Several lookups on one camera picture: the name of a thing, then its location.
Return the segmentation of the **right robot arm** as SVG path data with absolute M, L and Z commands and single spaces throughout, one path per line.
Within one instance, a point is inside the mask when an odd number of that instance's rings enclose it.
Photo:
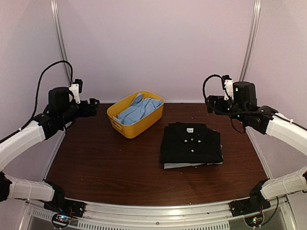
M 224 80 L 224 96 L 204 96 L 209 113 L 226 115 L 240 121 L 244 128 L 251 127 L 263 135 L 279 139 L 299 152 L 307 152 L 307 130 L 269 106 L 258 106 L 256 87 L 247 81 Z M 251 191 L 252 197 L 246 200 L 249 211 L 257 211 L 264 200 L 277 196 L 306 192 L 307 168 L 276 179 L 261 182 Z

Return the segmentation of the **light blue long sleeve shirt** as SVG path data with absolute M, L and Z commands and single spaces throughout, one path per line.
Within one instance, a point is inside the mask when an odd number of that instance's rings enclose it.
M 142 93 L 134 98 L 130 106 L 113 118 L 123 125 L 133 125 L 151 114 L 163 104 L 162 100 L 152 97 L 143 98 Z

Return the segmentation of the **black shirt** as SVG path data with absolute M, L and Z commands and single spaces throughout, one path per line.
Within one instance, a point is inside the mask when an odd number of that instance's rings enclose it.
M 205 124 L 170 123 L 160 146 L 162 163 L 221 163 L 221 135 Z

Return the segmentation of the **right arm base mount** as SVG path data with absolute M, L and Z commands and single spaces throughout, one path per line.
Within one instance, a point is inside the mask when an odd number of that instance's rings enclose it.
M 268 200 L 263 198 L 250 197 L 241 200 L 234 200 L 229 203 L 230 211 L 233 217 L 247 215 L 271 207 Z

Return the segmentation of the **grey shirt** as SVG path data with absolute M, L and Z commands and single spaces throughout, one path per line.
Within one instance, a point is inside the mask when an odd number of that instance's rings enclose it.
M 174 147 L 161 148 L 160 162 L 164 169 L 220 165 L 224 158 L 221 144 L 185 143 Z

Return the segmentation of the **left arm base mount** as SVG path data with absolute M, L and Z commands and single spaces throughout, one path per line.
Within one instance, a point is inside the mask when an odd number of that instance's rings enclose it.
M 64 202 L 57 205 L 53 201 L 42 201 L 44 208 L 53 212 L 65 214 L 66 216 L 73 218 L 82 218 L 85 210 L 85 203 L 81 201 L 64 199 Z

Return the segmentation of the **yellow plastic basket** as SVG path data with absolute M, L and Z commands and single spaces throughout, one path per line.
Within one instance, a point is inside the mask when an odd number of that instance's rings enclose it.
M 149 91 L 138 91 L 107 109 L 112 127 L 132 139 L 150 128 L 163 114 L 164 99 Z

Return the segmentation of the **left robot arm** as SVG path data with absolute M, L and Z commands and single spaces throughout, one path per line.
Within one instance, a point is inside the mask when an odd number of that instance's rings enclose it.
M 35 115 L 29 124 L 0 142 L 0 169 L 32 146 L 54 136 L 58 131 L 66 131 L 79 117 L 95 116 L 99 100 L 80 100 L 78 84 L 71 87 L 56 87 L 48 92 L 48 104 L 43 113 Z M 28 181 L 0 173 L 0 199 L 41 200 L 50 202 L 59 213 L 69 209 L 64 193 L 46 182 Z

